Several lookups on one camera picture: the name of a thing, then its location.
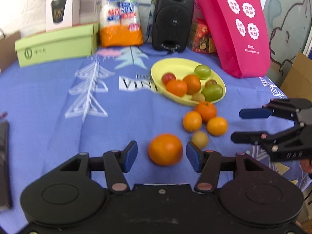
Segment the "green tomato fruit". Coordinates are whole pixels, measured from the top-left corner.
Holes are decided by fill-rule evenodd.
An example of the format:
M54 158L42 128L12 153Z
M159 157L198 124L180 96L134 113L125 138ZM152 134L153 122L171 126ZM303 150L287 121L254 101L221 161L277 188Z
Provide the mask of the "green tomato fruit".
M223 97L223 88L218 84L213 84L203 88L201 93L206 101L213 102Z

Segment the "red cherry tomato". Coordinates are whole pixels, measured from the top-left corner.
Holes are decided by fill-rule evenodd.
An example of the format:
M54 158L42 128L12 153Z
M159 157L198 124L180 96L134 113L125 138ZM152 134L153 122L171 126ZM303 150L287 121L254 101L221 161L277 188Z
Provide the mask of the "red cherry tomato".
M175 79L176 79L175 75L171 72L168 72L162 76L161 81L164 85L166 85L169 81L172 81Z

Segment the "orange tangerine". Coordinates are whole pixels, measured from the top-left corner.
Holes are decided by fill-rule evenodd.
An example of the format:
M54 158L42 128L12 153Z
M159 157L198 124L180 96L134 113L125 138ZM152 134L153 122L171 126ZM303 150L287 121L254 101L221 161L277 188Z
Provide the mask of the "orange tangerine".
M214 117L208 121L206 129L212 136L222 136L228 129L227 120L223 117Z

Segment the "dark purple tomato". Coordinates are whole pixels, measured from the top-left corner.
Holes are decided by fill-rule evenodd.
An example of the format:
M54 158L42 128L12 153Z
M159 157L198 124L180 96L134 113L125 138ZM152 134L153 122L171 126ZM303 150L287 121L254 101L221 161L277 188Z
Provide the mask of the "dark purple tomato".
M210 85L217 85L217 82L214 79L210 79L208 81L206 81L204 87L209 87Z

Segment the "brown kiwi on table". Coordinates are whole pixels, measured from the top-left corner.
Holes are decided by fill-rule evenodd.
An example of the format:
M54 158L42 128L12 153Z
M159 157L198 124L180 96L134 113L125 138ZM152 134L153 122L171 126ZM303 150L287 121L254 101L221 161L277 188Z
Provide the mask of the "brown kiwi on table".
M203 150L209 142L208 135L203 131L197 131L193 134L191 141L201 150Z

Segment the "brown kiwi fruit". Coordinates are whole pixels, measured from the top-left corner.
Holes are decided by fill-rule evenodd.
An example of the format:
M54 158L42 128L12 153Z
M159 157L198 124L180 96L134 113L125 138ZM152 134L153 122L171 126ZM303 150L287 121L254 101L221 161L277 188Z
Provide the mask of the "brown kiwi fruit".
M191 100L196 102L206 101L205 96L200 92L192 95Z

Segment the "small orange mandarin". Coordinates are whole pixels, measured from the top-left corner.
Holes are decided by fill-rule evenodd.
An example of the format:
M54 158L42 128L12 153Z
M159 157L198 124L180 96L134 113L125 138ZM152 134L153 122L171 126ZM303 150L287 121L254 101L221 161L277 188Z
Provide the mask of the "small orange mandarin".
M183 117L183 128L185 131L193 133L198 131L202 126L202 117L196 111L190 111Z

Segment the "green round apple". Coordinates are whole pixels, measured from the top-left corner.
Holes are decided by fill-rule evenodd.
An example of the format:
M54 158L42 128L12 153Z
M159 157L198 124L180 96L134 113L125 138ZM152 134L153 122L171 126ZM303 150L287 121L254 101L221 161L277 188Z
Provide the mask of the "green round apple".
M211 75L211 69L207 65L198 65L194 69L195 75L201 79L207 79Z

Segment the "orange partly behind finger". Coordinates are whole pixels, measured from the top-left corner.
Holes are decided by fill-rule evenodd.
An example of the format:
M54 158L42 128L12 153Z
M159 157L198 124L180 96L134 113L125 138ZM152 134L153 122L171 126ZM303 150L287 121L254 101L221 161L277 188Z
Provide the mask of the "orange partly behind finger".
M187 85L187 94L193 95L201 90L201 81L195 74L189 74L183 78Z

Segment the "black smartphone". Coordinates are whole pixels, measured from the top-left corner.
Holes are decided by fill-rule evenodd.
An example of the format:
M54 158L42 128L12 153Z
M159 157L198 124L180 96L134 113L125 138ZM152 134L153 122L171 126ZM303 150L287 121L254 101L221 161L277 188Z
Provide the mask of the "black smartphone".
M0 134L0 209L1 211L8 210L12 208L12 196L10 187L10 173L8 164L8 132L9 132L9 122L1 122L1 134Z

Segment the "blue patterned tablecloth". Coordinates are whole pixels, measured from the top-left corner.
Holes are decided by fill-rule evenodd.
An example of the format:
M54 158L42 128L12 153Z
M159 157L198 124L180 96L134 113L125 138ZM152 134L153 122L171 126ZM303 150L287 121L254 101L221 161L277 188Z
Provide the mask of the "blue patterned tablecloth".
M216 195L195 191L199 174L186 156L191 134L183 128L190 107L159 93L151 78L151 67L166 58L207 65L212 77L225 86L216 108L218 116L227 120L228 129L222 136L211 136L204 151L225 157L245 153L277 172L262 141L235 144L230 138L234 132L276 134L294 125L275 116L239 117L242 109L285 99L267 78L237 79L223 71L216 58L190 51L156 53L149 45L102 49L87 58L25 68L14 64L1 76L1 111L7 112L10 125L8 161L14 203L1 211L1 232L302 233L296 221L250 226L230 215ZM181 140L183 158L177 164L160 166L150 160L149 143L160 134ZM131 170L124 174L128 192L111 194L97 213L73 226L27 221L20 198L28 185L79 153L101 157L107 151L124 150L130 141L137 142L138 152Z

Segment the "large orange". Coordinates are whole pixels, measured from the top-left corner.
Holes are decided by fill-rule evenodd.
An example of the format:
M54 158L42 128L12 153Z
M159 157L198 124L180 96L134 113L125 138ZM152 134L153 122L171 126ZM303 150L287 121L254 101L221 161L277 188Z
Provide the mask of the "large orange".
M183 158L181 140L173 134L160 134L148 146L150 160L160 166L177 164Z

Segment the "black speaker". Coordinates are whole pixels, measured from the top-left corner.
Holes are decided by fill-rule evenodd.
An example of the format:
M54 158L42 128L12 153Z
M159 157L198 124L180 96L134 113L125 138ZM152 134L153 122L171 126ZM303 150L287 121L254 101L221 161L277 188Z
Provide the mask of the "black speaker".
M183 52L192 25L195 0L156 0L152 46L158 51Z

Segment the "orange paper cup pack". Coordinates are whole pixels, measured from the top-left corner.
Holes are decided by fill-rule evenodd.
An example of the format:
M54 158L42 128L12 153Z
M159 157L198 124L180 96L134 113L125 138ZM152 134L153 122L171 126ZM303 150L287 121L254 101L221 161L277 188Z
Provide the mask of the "orange paper cup pack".
M142 45L138 0L99 0L99 36L104 48Z

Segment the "white cup box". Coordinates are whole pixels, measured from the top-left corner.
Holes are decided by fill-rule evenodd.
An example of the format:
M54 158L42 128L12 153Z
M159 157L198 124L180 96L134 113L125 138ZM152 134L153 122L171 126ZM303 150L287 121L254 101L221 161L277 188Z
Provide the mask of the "white cup box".
M79 24L80 0L46 0L46 31Z

